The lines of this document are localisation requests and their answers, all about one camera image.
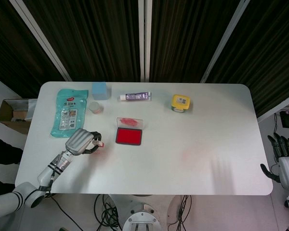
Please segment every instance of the robotic hand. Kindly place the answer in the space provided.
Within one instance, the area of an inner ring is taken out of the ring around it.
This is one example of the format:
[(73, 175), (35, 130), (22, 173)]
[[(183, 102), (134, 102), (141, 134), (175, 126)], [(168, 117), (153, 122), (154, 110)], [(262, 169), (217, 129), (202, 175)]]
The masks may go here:
[(289, 139), (279, 136), (277, 133), (274, 133), (274, 137), (275, 139), (268, 136), (268, 139), (273, 146), (275, 161), (279, 166), (279, 176), (269, 172), (264, 164), (261, 164), (260, 167), (268, 178), (281, 183), (283, 188), (289, 191)]
[[(30, 208), (37, 206), (46, 192), (51, 191), (53, 182), (72, 162), (73, 156), (95, 152), (103, 144), (101, 139), (100, 133), (79, 128), (66, 142), (66, 150), (57, 155), (38, 176), (38, 189), (31, 183), (25, 182), (18, 185), (13, 192), (0, 195), (0, 217), (20, 209), (22, 205)], [(90, 150), (86, 149), (91, 142), (94, 147)]]

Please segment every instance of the clear plastic lid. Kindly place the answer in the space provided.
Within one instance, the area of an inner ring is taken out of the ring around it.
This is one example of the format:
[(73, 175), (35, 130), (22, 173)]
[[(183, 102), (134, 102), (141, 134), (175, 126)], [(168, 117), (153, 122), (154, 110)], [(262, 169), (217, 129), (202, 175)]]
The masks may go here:
[(133, 118), (117, 118), (118, 128), (131, 128), (131, 129), (140, 129), (144, 128), (144, 121), (142, 119), (133, 119)]

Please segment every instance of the red smudge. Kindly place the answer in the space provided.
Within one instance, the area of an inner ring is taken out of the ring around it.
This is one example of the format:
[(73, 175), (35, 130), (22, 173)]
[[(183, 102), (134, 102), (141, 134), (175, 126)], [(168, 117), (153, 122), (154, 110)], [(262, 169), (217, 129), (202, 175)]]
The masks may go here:
[(137, 120), (130, 119), (130, 118), (122, 118), (120, 121), (122, 124), (126, 124), (126, 125), (133, 126), (133, 127), (137, 126), (138, 124)]

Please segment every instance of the red ink pad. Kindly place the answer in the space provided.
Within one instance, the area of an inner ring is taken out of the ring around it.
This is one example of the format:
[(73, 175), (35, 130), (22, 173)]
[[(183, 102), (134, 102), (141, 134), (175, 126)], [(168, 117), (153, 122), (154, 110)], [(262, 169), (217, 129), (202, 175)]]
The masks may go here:
[(140, 145), (142, 132), (140, 129), (118, 128), (116, 143)]

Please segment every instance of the label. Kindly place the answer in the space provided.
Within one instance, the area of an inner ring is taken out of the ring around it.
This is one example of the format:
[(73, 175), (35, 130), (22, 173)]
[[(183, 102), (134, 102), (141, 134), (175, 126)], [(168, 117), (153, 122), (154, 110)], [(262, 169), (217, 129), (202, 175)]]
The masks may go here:
[(77, 109), (61, 111), (59, 130), (76, 128)]
[(125, 94), (126, 100), (149, 100), (148, 92)]
[(181, 103), (181, 104), (186, 104), (186, 99), (183, 98), (177, 98), (177, 103)]

